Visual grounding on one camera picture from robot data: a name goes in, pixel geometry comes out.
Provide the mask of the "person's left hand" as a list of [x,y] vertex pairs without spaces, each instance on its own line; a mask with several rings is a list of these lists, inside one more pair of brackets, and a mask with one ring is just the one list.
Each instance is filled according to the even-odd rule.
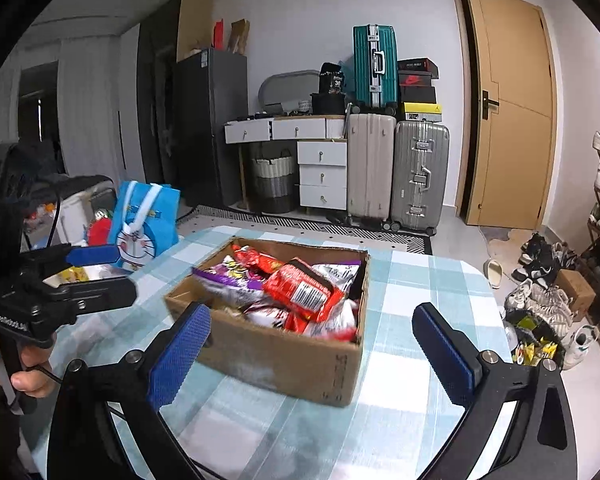
[[55,388],[53,379],[40,371],[40,367],[49,372],[50,355],[53,348],[41,349],[37,346],[24,346],[20,351],[22,371],[12,374],[10,381],[12,386],[32,398],[43,399],[49,396]]

